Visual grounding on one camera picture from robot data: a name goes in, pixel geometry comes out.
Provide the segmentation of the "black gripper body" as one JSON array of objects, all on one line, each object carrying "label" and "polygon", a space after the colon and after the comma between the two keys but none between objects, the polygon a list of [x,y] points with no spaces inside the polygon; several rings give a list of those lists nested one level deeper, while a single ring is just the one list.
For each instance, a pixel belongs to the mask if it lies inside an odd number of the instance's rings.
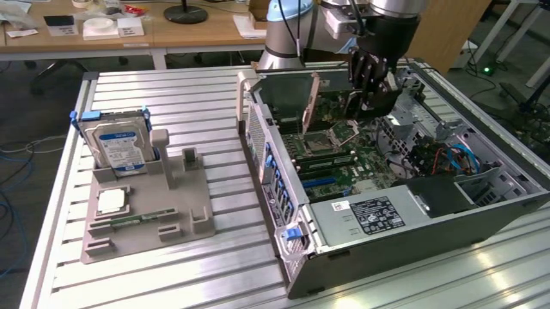
[{"label": "black gripper body", "polygon": [[386,59],[395,65],[404,56],[419,26],[419,16],[396,18],[386,15],[366,19],[366,34],[358,37],[356,44],[364,54]]}]

